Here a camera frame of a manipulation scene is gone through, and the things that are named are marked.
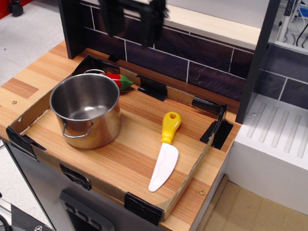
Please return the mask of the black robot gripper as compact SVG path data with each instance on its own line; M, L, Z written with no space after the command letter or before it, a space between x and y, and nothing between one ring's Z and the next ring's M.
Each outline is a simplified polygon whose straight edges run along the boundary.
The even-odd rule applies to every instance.
M100 0L100 8L109 36L116 36L124 30L124 10L141 14L141 43L152 47L160 38L164 18L168 16L165 0L151 0L144 3L137 0Z

